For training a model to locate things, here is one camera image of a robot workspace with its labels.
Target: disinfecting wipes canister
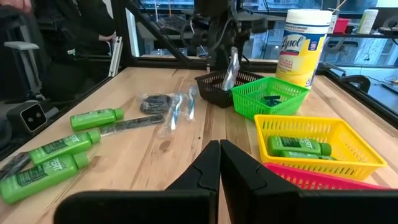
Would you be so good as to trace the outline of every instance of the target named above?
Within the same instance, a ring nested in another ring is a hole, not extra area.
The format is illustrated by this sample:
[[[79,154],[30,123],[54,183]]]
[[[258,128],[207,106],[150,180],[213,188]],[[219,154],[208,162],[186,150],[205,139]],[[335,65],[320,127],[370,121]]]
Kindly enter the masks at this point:
[[[310,88],[331,21],[330,11],[290,9],[276,77]]]

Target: red basket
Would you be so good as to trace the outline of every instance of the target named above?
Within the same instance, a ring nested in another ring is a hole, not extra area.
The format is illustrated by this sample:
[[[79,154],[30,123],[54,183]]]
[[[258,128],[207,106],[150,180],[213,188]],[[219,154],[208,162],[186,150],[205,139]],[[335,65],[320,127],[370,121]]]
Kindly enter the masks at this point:
[[[277,164],[264,164],[266,168],[273,171],[283,179],[304,190],[382,190],[389,189],[373,184],[366,184],[340,177],[319,174],[281,166]]]

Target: green bottle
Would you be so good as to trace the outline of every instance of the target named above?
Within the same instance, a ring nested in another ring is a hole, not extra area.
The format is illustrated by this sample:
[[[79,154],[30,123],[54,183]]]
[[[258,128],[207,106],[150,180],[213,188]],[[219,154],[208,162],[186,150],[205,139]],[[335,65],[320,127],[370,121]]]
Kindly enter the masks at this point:
[[[73,115],[70,117],[70,125],[74,131],[81,131],[88,128],[111,124],[119,119],[123,119],[123,109],[105,109],[92,111],[89,113]]]
[[[290,151],[283,151],[283,152],[281,152],[280,156],[288,157],[288,158],[301,158],[301,159],[324,159],[324,160],[330,160],[330,161],[337,160],[331,156],[318,156],[315,154],[302,153],[302,152],[290,152]]]
[[[12,204],[76,175],[89,163],[85,152],[63,155],[0,182],[1,196]]]
[[[267,151],[271,156],[280,156],[283,151],[330,156],[331,146],[305,138],[269,136]]]
[[[37,166],[64,154],[74,155],[87,151],[94,143],[99,142],[100,139],[101,135],[98,130],[72,134],[66,138],[31,150],[29,157],[32,159],[33,164]]]

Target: wooden table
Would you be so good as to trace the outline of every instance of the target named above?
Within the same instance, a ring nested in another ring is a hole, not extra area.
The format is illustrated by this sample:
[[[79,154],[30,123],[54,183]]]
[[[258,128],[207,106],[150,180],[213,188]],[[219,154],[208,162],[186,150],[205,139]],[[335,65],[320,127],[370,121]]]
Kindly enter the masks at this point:
[[[143,116],[140,96],[145,93],[187,91],[198,70],[128,68],[82,103],[41,132],[18,151],[28,151],[72,134],[69,117],[102,108],[122,107],[125,119]],[[201,98],[195,121],[180,119],[169,138],[160,138],[160,125],[104,137],[89,151],[91,163],[80,175],[12,206],[0,202],[0,223],[52,223],[57,205],[83,190],[162,190],[172,183],[211,139],[229,139],[259,160],[254,123]],[[398,131],[323,76],[315,84],[298,115],[343,118],[388,162],[366,182],[398,188]],[[229,223],[224,195],[220,193],[220,223]]]

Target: lysol logo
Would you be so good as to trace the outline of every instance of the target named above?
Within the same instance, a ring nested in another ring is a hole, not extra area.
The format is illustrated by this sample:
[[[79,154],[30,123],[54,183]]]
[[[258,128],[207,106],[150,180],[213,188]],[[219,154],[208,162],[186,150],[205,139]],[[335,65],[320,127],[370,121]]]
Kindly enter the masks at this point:
[[[305,36],[300,34],[286,35],[282,41],[281,55],[297,56],[304,44]]]

